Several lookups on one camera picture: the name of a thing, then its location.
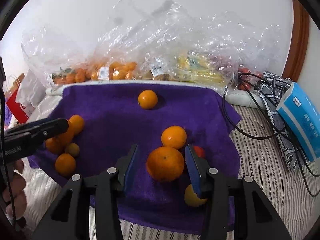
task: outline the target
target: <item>wooden door frame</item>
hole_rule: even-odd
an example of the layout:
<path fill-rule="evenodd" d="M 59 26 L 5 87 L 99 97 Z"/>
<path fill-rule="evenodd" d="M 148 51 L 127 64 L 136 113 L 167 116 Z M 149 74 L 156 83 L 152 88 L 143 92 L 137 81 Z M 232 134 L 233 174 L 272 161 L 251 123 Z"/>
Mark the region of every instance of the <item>wooden door frame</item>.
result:
<path fill-rule="evenodd" d="M 292 0 L 292 3 L 294 14 L 292 37 L 282 76 L 297 82 L 308 49 L 310 16 L 298 0 Z"/>

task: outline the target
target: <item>red tomato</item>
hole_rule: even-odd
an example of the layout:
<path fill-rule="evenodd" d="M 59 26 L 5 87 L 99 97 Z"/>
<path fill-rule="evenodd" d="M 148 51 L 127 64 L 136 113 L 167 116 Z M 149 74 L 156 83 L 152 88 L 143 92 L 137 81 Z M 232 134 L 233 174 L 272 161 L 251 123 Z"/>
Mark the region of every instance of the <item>red tomato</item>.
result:
<path fill-rule="evenodd" d="M 249 84 L 243 82 L 242 84 L 240 84 L 240 85 L 238 86 L 238 89 L 247 91 L 247 90 L 244 88 L 244 86 L 245 86 L 248 90 L 250 90 L 250 88 L 251 88 L 251 86 L 250 86 Z"/>
<path fill-rule="evenodd" d="M 241 73 L 250 73 L 250 70 L 246 67 L 240 67 L 238 68 L 238 71 Z"/>
<path fill-rule="evenodd" d="M 198 157 L 200 157 L 200 158 L 204 158 L 205 157 L 205 153 L 204 153 L 204 149 L 203 148 L 201 148 L 199 146 L 194 146 L 193 148 L 194 148 L 196 154 L 198 155 Z"/>

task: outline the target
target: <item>blue tissue box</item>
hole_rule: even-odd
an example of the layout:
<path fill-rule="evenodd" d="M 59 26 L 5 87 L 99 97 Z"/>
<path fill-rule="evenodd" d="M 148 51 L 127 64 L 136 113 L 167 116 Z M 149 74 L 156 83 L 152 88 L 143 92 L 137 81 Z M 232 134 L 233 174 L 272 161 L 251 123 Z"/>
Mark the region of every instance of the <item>blue tissue box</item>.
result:
<path fill-rule="evenodd" d="M 320 116 L 297 83 L 292 83 L 276 109 L 297 136 L 308 159 L 313 161 L 319 158 Z"/>

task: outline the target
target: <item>human hand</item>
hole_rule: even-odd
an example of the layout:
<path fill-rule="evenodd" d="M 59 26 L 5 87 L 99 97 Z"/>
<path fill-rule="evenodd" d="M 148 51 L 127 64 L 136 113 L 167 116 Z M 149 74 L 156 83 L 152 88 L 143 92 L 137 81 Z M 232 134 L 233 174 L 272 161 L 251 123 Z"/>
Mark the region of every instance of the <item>human hand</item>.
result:
<path fill-rule="evenodd" d="M 18 160 L 14 164 L 14 168 L 18 170 L 20 173 L 23 172 L 24 164 L 22 160 Z M 14 197 L 14 207 L 16 211 L 16 218 L 19 219 L 23 216 L 24 212 L 27 208 L 27 198 L 24 194 L 23 189 L 26 186 L 25 179 L 18 173 L 14 173 L 13 179 L 10 182 L 11 185 L 11 191 Z M 4 201 L 9 202 L 10 201 L 10 195 L 8 187 L 2 192 L 2 197 Z M 8 205 L 5 209 L 6 213 L 9 215 L 9 217 L 12 218 L 12 205 Z"/>

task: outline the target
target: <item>purple towel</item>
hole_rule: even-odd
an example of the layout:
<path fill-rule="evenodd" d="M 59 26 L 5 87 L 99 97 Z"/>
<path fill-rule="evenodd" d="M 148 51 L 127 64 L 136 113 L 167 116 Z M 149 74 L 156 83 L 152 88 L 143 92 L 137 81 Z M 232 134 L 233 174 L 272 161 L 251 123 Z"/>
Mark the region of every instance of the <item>purple towel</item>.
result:
<path fill-rule="evenodd" d="M 155 91 L 159 102 L 153 110 L 143 110 L 137 102 L 140 92 Z M 134 143 L 140 146 L 140 163 L 131 192 L 118 201 L 119 217 L 153 228 L 188 234 L 200 234 L 204 208 L 191 208 L 184 202 L 190 184 L 187 173 L 170 183 L 151 179 L 145 168 L 148 154 L 160 147 L 162 131 L 172 125 L 184 127 L 187 143 L 204 148 L 211 167 L 227 176 L 237 177 L 239 154 L 229 138 L 233 129 L 220 111 L 221 96 L 206 88 L 152 84 L 116 84 L 72 86 L 63 91 L 63 99 L 51 113 L 52 118 L 70 118 L 74 114 L 85 120 L 83 132 L 74 138 L 80 147 L 76 173 L 84 177 L 112 167 L 128 153 Z M 234 123 L 240 116 L 229 105 Z M 59 185 L 67 179 L 54 170 L 57 156 L 38 150 L 29 157 L 31 167 L 40 167 Z M 234 207 L 230 205 L 230 223 Z"/>

